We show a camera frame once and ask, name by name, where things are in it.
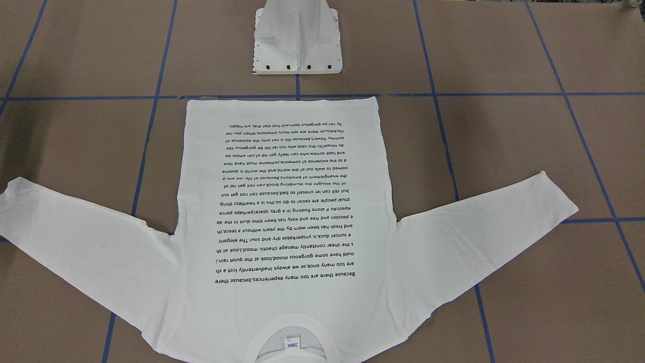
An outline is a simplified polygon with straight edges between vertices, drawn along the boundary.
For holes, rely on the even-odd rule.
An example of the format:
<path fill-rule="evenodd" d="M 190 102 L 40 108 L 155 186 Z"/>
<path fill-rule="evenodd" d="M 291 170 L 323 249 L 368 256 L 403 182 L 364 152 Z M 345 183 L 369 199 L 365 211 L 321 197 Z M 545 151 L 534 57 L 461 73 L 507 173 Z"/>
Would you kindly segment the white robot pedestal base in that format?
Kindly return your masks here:
<path fill-rule="evenodd" d="M 253 73 L 338 74 L 341 35 L 325 1 L 267 1 L 255 13 Z"/>

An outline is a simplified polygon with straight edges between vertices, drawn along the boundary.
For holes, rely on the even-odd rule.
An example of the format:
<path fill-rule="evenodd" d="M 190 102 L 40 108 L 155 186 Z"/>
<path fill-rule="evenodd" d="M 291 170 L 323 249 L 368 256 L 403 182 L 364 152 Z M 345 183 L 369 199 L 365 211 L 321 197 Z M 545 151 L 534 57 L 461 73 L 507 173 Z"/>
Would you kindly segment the white long-sleeve printed shirt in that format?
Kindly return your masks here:
<path fill-rule="evenodd" d="M 2 235 L 189 362 L 362 362 L 577 206 L 545 172 L 397 221 L 377 99 L 192 100 L 173 234 L 19 177 Z"/>

